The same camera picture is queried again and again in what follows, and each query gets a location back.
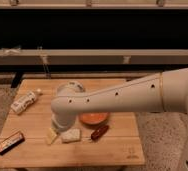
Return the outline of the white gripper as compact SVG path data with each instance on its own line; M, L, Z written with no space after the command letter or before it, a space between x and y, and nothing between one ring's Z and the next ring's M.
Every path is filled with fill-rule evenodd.
M49 128L46 136L46 143L51 145L58 137L57 133L62 133L69 130L75 123L75 117L64 117L59 118L57 115L53 114L51 117L51 127Z

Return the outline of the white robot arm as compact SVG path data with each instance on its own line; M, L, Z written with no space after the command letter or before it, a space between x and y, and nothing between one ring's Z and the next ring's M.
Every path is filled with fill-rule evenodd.
M145 76L87 92L78 81L57 88L51 101L52 126L69 130L76 116L101 112L179 112L188 116L188 68ZM177 171L188 171L188 123Z

